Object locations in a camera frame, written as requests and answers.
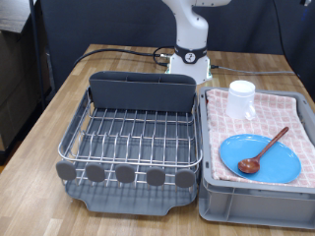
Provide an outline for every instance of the brown spoon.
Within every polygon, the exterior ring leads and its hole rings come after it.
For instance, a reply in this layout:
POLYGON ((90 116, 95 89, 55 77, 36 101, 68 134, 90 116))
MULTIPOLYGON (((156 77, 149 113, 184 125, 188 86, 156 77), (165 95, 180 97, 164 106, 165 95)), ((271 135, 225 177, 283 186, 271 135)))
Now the brown spoon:
POLYGON ((288 127, 283 128, 269 143, 265 148, 255 157, 243 159, 238 162, 238 169, 247 174, 254 174, 260 169, 260 157, 262 157, 265 152, 276 143, 285 133, 288 131, 288 127))

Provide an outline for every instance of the wooden table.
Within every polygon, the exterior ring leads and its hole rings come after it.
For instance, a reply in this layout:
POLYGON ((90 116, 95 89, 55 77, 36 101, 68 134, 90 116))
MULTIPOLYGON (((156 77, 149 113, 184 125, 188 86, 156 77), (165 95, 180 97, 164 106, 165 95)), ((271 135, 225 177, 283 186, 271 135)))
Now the wooden table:
MULTIPOLYGON (((117 46, 91 45, 88 51, 117 46)), ((120 47, 153 52, 152 48, 120 47)), ((212 64, 238 70, 290 70, 283 56, 209 52, 212 64)), ((0 235, 314 235, 313 231, 267 226, 208 222, 198 212, 198 201, 176 207, 167 216, 95 213, 64 191, 55 170, 57 147, 97 71, 163 73, 150 57, 115 52, 99 53, 80 62, 41 115, 12 160, 0 175, 0 235)), ((247 80, 257 89, 303 93, 315 105, 297 76, 252 76, 213 70, 214 78, 202 86, 228 87, 247 80)))

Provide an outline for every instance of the pink dish towel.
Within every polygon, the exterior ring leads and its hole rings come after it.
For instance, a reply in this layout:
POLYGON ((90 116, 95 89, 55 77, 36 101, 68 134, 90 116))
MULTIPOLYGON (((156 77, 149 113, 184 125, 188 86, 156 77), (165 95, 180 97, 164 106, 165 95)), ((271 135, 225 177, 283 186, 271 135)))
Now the pink dish towel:
POLYGON ((256 93, 254 103, 257 117, 248 121, 232 119, 225 114, 227 95, 227 91, 219 89, 207 92, 213 178, 244 183, 315 188, 315 148, 297 116, 296 100, 287 96, 256 93), (289 131, 280 142, 292 149, 302 163, 300 175, 292 182, 271 184, 247 180, 232 173, 221 161, 220 145, 228 137, 255 134, 272 139, 285 126, 289 127, 289 131))

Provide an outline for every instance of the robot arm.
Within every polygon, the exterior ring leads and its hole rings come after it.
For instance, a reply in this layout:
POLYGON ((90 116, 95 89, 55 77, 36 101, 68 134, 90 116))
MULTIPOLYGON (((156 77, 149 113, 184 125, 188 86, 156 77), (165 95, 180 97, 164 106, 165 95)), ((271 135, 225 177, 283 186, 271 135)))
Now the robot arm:
MULTIPOLYGON (((177 37, 175 54, 169 63, 170 74, 187 75, 195 79, 197 85, 212 78, 210 59, 207 57, 208 23, 193 11, 193 7, 218 7, 231 0, 162 0, 173 12, 177 37)), ((301 0, 308 6, 311 0, 301 0)))

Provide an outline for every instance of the metal wire grid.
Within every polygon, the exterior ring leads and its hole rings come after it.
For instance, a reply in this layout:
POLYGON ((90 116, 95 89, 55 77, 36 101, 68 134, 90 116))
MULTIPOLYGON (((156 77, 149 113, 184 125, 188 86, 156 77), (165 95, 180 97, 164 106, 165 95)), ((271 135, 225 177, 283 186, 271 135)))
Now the metal wire grid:
POLYGON ((103 166, 105 186, 117 181, 115 165, 119 163, 135 168, 135 188, 147 184, 146 173, 152 166, 164 170, 164 185, 175 185, 178 169, 189 168, 197 173, 201 161, 195 112, 195 106, 192 113, 93 109, 89 100, 76 130, 77 139, 73 138, 64 152, 68 156, 59 152, 74 162, 78 185, 88 180, 85 167, 91 162, 103 166))

